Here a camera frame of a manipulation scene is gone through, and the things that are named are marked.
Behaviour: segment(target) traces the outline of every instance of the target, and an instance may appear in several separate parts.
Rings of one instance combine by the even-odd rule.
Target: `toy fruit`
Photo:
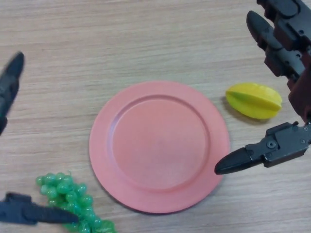
[[[48,198],[49,206],[66,209],[79,217],[79,223],[66,224],[70,232],[77,233],[117,233],[114,224],[102,220],[93,210],[93,197],[86,194],[85,183],[74,183],[71,175],[62,172],[48,173],[35,180],[42,195]]]
[[[282,108],[280,94],[257,83],[239,83],[230,87],[226,99],[235,110],[255,119],[273,118]]]

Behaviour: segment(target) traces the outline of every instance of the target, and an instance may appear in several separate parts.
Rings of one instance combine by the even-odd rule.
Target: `green grape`
[[[103,220],[99,228],[96,228],[95,232],[97,233],[114,233],[114,224],[112,221]]]
[[[58,206],[57,199],[48,200],[48,205],[49,206]]]
[[[77,193],[82,197],[86,193],[87,187],[85,183],[81,183],[77,186]]]
[[[44,177],[43,177],[43,176],[38,176],[38,177],[35,179],[35,183],[36,183],[36,185],[38,185],[38,186],[44,185]]]
[[[87,223],[81,223],[79,226],[79,233],[91,233],[91,228]]]
[[[82,212],[81,207],[76,202],[69,202],[67,205],[67,209],[76,215],[79,215]]]
[[[57,194],[56,188],[55,187],[49,187],[48,192],[47,192],[47,197],[49,199],[55,199],[55,198],[57,198],[57,196],[58,196],[58,194]]]
[[[53,173],[48,173],[44,177],[44,183],[47,185],[54,185],[56,182],[56,176]]]
[[[65,174],[63,172],[58,172],[56,174],[56,182],[60,183],[63,180],[64,176],[65,176]]]
[[[46,184],[44,184],[40,188],[40,193],[45,196],[48,193],[48,190],[49,190],[49,187]]]
[[[88,222],[93,222],[96,218],[96,215],[92,210],[84,210],[82,213]]]
[[[75,192],[69,192],[66,194],[66,200],[68,202],[73,202],[76,201],[78,199],[78,196]]]
[[[112,221],[109,221],[109,220],[103,220],[102,221],[102,225],[101,225],[101,229],[105,229],[106,232],[114,232],[114,224]]]
[[[84,208],[85,211],[94,211],[93,206],[87,206],[86,208]]]
[[[60,204],[59,207],[63,210],[68,210],[68,204],[66,202],[63,202],[62,204]]]
[[[73,184],[73,179],[70,175],[65,175],[63,177],[63,182],[67,183],[68,185],[72,185]]]
[[[70,191],[70,187],[67,183],[61,182],[58,184],[56,190],[59,194],[67,194]]]
[[[91,206],[93,204],[93,197],[91,195],[85,195],[80,198],[79,203],[84,206]]]
[[[78,223],[66,224],[65,227],[70,232],[78,232],[78,230],[79,230],[79,224]]]
[[[90,221],[90,225],[92,226],[92,228],[98,229],[102,226],[102,220],[98,216],[95,216],[93,221]]]

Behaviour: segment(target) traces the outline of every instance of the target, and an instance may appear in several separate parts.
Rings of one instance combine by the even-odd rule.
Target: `table surface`
[[[119,233],[309,233],[310,152],[274,168],[226,175],[205,200],[168,216],[115,203],[90,166],[88,139],[99,110],[143,81],[177,81],[206,95],[224,116],[231,150],[258,142],[270,127],[300,120],[287,99],[286,79],[265,66],[246,27],[249,10],[263,14],[255,0],[1,0],[0,64],[21,50],[26,67],[1,136],[0,195],[15,191],[45,203],[35,177],[70,170]],[[224,94],[240,82],[277,90],[283,98],[278,116],[262,123],[233,111]],[[47,224],[0,224],[0,231],[66,232]]]

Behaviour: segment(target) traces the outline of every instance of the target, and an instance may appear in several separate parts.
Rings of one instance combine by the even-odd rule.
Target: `screw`
[[[267,159],[270,159],[271,157],[272,157],[272,154],[271,154],[271,153],[267,153],[267,154],[266,154],[266,158],[267,158]]]
[[[274,147],[276,147],[276,142],[275,141],[269,141],[267,143],[267,147],[270,149],[273,149]]]

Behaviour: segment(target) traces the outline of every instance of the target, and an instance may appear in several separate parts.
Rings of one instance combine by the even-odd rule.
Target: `toy grapes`
[[[79,217],[80,222],[65,227],[73,233],[117,233],[114,224],[102,220],[93,209],[93,197],[87,194],[85,183],[74,183],[71,175],[62,172],[48,173],[36,178],[40,193],[48,198],[49,206],[68,210]]]

